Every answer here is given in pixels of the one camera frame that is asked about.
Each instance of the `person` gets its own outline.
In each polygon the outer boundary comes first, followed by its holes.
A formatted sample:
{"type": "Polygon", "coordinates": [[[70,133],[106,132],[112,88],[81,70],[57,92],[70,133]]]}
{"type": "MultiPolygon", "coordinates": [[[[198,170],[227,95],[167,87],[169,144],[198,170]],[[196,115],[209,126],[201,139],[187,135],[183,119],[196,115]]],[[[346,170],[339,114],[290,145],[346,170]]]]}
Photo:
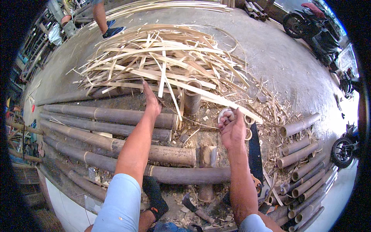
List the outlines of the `person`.
{"type": "Polygon", "coordinates": [[[106,11],[104,10],[103,0],[93,0],[92,4],[93,4],[93,18],[102,32],[103,39],[114,36],[115,34],[126,29],[126,27],[111,28],[111,26],[116,22],[116,20],[115,19],[111,21],[106,20],[106,11]]]}
{"type": "MultiPolygon", "coordinates": [[[[143,176],[148,161],[152,132],[161,104],[143,81],[146,109],[133,132],[126,139],[117,159],[115,175],[95,224],[85,232],[145,232],[168,211],[160,187],[152,177],[143,176]],[[150,208],[140,210],[141,187],[148,195],[150,208]]],[[[258,211],[256,188],[250,174],[245,148],[246,125],[239,109],[225,112],[218,127],[228,150],[231,166],[230,199],[239,231],[283,231],[274,221],[258,211]]]]}

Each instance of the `black shoe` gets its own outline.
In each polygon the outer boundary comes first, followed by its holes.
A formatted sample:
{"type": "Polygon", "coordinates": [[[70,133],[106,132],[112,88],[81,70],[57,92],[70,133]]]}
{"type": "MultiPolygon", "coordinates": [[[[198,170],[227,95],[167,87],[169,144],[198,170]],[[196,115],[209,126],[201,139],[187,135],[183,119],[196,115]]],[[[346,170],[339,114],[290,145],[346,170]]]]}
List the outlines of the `black shoe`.
{"type": "Polygon", "coordinates": [[[115,34],[120,33],[120,32],[122,32],[125,29],[126,29],[126,27],[108,28],[108,30],[106,31],[106,33],[104,33],[104,35],[103,35],[103,39],[107,39],[107,38],[109,38],[111,36],[114,36],[115,34]]]}
{"type": "Polygon", "coordinates": [[[107,27],[110,28],[113,24],[115,24],[115,22],[116,22],[116,19],[107,21],[107,27]]]}
{"type": "Polygon", "coordinates": [[[152,211],[157,222],[169,210],[169,207],[161,196],[160,186],[153,177],[143,176],[143,191],[150,200],[149,210],[152,211]]]}

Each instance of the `motorcycle wheel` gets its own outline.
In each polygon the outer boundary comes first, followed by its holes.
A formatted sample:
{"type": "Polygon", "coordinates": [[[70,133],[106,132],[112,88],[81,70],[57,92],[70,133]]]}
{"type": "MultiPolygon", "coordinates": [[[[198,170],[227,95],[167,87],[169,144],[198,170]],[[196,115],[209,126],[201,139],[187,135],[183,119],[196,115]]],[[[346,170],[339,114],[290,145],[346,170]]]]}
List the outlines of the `motorcycle wheel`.
{"type": "Polygon", "coordinates": [[[283,17],[283,28],[291,38],[304,38],[304,19],[296,13],[288,13],[283,17]]]}
{"type": "Polygon", "coordinates": [[[347,137],[339,138],[335,141],[331,150],[331,159],[336,166],[344,169],[352,163],[353,160],[353,144],[347,137]]]}

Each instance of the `bamboo stack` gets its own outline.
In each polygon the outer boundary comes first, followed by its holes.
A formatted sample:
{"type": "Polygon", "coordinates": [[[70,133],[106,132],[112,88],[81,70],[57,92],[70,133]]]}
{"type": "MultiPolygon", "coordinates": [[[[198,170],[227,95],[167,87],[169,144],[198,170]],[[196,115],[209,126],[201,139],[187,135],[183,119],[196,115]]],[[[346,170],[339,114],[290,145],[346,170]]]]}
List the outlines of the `bamboo stack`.
{"type": "Polygon", "coordinates": [[[245,1],[244,4],[244,10],[251,18],[261,20],[263,22],[269,19],[269,16],[265,13],[264,9],[256,2],[245,1]]]}

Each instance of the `bamboo tube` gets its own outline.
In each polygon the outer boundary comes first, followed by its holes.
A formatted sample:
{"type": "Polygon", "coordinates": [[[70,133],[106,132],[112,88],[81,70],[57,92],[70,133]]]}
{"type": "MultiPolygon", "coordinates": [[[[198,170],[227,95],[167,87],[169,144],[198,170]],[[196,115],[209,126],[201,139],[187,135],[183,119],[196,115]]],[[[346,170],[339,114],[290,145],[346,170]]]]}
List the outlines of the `bamboo tube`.
{"type": "MultiPolygon", "coordinates": [[[[215,168],[216,157],[218,155],[216,146],[201,147],[200,168],[215,168]]],[[[212,202],[215,200],[214,188],[212,184],[202,184],[199,186],[198,199],[202,202],[212,202]]]]}
{"type": "Polygon", "coordinates": [[[326,194],[322,194],[312,204],[308,205],[305,209],[303,209],[302,212],[298,213],[298,215],[295,217],[295,222],[299,223],[303,219],[308,218],[310,213],[316,208],[316,206],[321,205],[321,201],[325,198],[325,196],[326,196],[326,194]]]}
{"type": "Polygon", "coordinates": [[[306,118],[303,118],[300,121],[284,125],[283,127],[280,128],[280,135],[283,138],[287,138],[287,137],[289,137],[293,134],[296,134],[296,133],[304,130],[305,128],[310,127],[316,121],[318,121],[320,118],[321,117],[320,117],[319,113],[315,113],[315,114],[309,115],[306,118]]]}
{"type": "MultiPolygon", "coordinates": [[[[44,127],[47,127],[53,131],[57,131],[68,137],[86,142],[88,144],[106,149],[108,151],[120,152],[122,146],[125,143],[124,140],[108,138],[102,135],[85,132],[72,127],[67,127],[61,124],[49,122],[44,119],[40,120],[40,124],[44,127]]],[[[194,166],[196,164],[196,151],[194,149],[188,148],[151,145],[148,158],[150,160],[159,162],[186,164],[194,166]]]]}
{"type": "MultiPolygon", "coordinates": [[[[187,85],[202,89],[202,85],[197,80],[187,81],[187,85]]],[[[196,115],[201,102],[201,94],[184,89],[184,113],[187,115],[196,115]]]]}
{"type": "Polygon", "coordinates": [[[83,151],[76,147],[71,147],[67,143],[55,141],[48,136],[43,136],[43,140],[46,144],[54,147],[59,152],[62,152],[94,167],[99,167],[107,171],[115,172],[117,159],[101,156],[89,151],[83,151]]]}
{"type": "MultiPolygon", "coordinates": [[[[44,110],[75,115],[95,120],[116,122],[128,125],[137,125],[144,111],[106,109],[75,105],[44,105],[44,110]]],[[[155,122],[155,127],[176,130],[178,115],[160,113],[155,122]]]]}
{"type": "Polygon", "coordinates": [[[283,216],[282,218],[278,219],[276,221],[276,224],[278,226],[283,226],[284,224],[286,224],[287,222],[289,221],[289,218],[287,217],[287,215],[283,216]]]}
{"type": "MultiPolygon", "coordinates": [[[[282,202],[284,202],[284,201],[287,201],[287,199],[289,198],[289,196],[288,195],[284,195],[284,196],[279,196],[279,198],[280,198],[280,200],[282,202]]],[[[269,197],[268,202],[271,203],[272,205],[278,205],[278,201],[276,200],[275,196],[269,197]]]]}
{"type": "Polygon", "coordinates": [[[300,180],[298,180],[297,182],[295,182],[293,184],[290,184],[289,190],[287,192],[290,192],[293,189],[299,187],[299,185],[301,185],[302,183],[304,183],[307,180],[309,180],[315,174],[319,173],[319,171],[321,171],[324,167],[325,167],[325,162],[323,162],[323,161],[320,162],[314,169],[312,169],[305,176],[303,176],[303,178],[301,178],[300,180]]]}
{"type": "Polygon", "coordinates": [[[257,14],[257,15],[260,15],[260,11],[254,6],[254,4],[252,2],[247,2],[251,8],[253,9],[253,11],[257,14]]]}
{"type": "MultiPolygon", "coordinates": [[[[10,153],[11,155],[23,159],[23,155],[22,155],[21,153],[18,153],[18,152],[15,151],[14,149],[8,149],[8,150],[9,150],[9,153],[10,153]]],[[[33,156],[25,155],[25,156],[24,156],[24,159],[25,159],[25,160],[32,161],[32,162],[42,163],[42,159],[37,158],[37,157],[33,157],[33,156]]]]}
{"type": "Polygon", "coordinates": [[[287,216],[290,219],[294,218],[298,213],[302,212],[308,205],[313,203],[316,199],[321,198],[322,196],[325,196],[326,195],[326,193],[324,192],[325,187],[326,186],[321,186],[321,188],[319,188],[315,194],[309,197],[308,200],[298,205],[295,209],[290,210],[287,216]]]}
{"type": "MultiPolygon", "coordinates": [[[[18,129],[20,131],[23,131],[23,125],[22,124],[19,124],[19,123],[10,121],[10,120],[6,120],[6,124],[8,126],[14,127],[15,129],[18,129]]],[[[41,135],[43,134],[43,131],[42,130],[34,129],[34,128],[28,127],[28,126],[24,126],[24,130],[25,131],[29,131],[31,133],[35,133],[35,134],[41,134],[41,135]]]]}
{"type": "Polygon", "coordinates": [[[292,144],[285,145],[282,147],[282,154],[284,156],[287,156],[289,154],[292,154],[296,151],[299,151],[300,149],[308,146],[310,144],[309,137],[306,135],[302,140],[299,140],[297,142],[294,142],[292,144]]]}
{"type": "MultiPolygon", "coordinates": [[[[117,159],[101,156],[92,152],[71,147],[66,143],[57,142],[44,136],[44,142],[54,147],[59,152],[81,160],[86,164],[100,169],[115,172],[117,159]]],[[[212,169],[159,167],[147,165],[145,176],[152,176],[166,184],[220,184],[230,181],[230,168],[218,167],[212,169]]]]}
{"type": "Polygon", "coordinates": [[[245,1],[245,7],[246,7],[246,9],[247,9],[248,12],[252,12],[253,11],[253,9],[251,8],[250,4],[247,1],[245,1]]]}
{"type": "Polygon", "coordinates": [[[299,187],[295,188],[292,191],[292,196],[294,198],[297,198],[298,196],[300,196],[301,194],[303,194],[310,187],[312,187],[315,183],[317,183],[325,175],[325,173],[326,173],[326,171],[324,169],[322,169],[321,171],[319,171],[319,173],[317,173],[315,176],[313,176],[312,178],[310,178],[309,180],[307,180],[306,182],[304,182],[299,187]]]}
{"type": "Polygon", "coordinates": [[[259,5],[257,4],[256,2],[253,2],[254,6],[260,11],[262,12],[263,14],[265,13],[264,9],[259,5]]]}
{"type": "Polygon", "coordinates": [[[303,224],[302,227],[300,227],[296,232],[304,232],[308,227],[311,226],[311,224],[321,215],[321,213],[324,211],[325,207],[322,206],[307,222],[303,224]]]}
{"type": "MultiPolygon", "coordinates": [[[[131,132],[135,128],[135,126],[130,126],[130,125],[93,122],[93,121],[88,121],[88,120],[68,118],[68,117],[50,115],[50,114],[44,114],[44,113],[40,113],[40,117],[46,120],[61,122],[70,127],[77,127],[77,128],[89,130],[89,131],[106,132],[110,134],[122,135],[125,137],[129,136],[129,134],[131,134],[131,132]]],[[[168,130],[168,129],[154,128],[153,133],[152,133],[153,140],[171,141],[171,136],[172,136],[172,130],[168,130]]]]}
{"type": "Polygon", "coordinates": [[[59,170],[63,172],[70,180],[80,186],[82,189],[85,189],[88,193],[93,196],[96,196],[99,200],[104,201],[106,198],[107,191],[95,185],[88,180],[85,180],[81,176],[79,176],[75,171],[69,169],[66,165],[62,164],[61,162],[54,163],[59,170]]]}
{"type": "Polygon", "coordinates": [[[327,184],[335,173],[338,171],[338,167],[334,166],[332,169],[326,172],[326,174],[320,179],[315,185],[313,185],[310,189],[308,189],[303,195],[301,195],[301,200],[308,199],[314,192],[317,191],[323,184],[327,184]]]}
{"type": "Polygon", "coordinates": [[[251,14],[253,15],[254,19],[259,20],[259,16],[254,11],[251,12],[251,14]]]}
{"type": "Polygon", "coordinates": [[[291,155],[285,156],[283,158],[280,158],[277,160],[277,166],[279,168],[283,168],[286,166],[289,166],[290,164],[293,164],[305,157],[307,157],[310,153],[315,151],[318,148],[318,143],[314,142],[303,149],[292,153],[291,155]]]}
{"type": "Polygon", "coordinates": [[[102,94],[102,90],[105,90],[105,89],[107,89],[107,87],[105,86],[101,88],[93,88],[90,91],[88,96],[86,96],[88,89],[74,91],[72,93],[61,94],[61,95],[57,95],[51,98],[36,101],[35,105],[41,106],[41,105],[55,104],[55,103],[61,103],[61,102],[94,100],[94,99],[111,98],[111,97],[140,93],[140,89],[117,87],[115,89],[110,90],[107,93],[102,94]]]}
{"type": "Polygon", "coordinates": [[[166,184],[220,184],[230,181],[229,167],[216,167],[212,169],[159,167],[149,165],[145,175],[153,176],[166,184]]]}
{"type": "Polygon", "coordinates": [[[321,153],[317,155],[314,159],[308,162],[303,167],[299,168],[295,172],[292,173],[291,179],[293,181],[298,181],[300,178],[305,176],[310,170],[312,170],[315,166],[317,166],[321,161],[323,161],[326,157],[325,153],[321,153]]]}

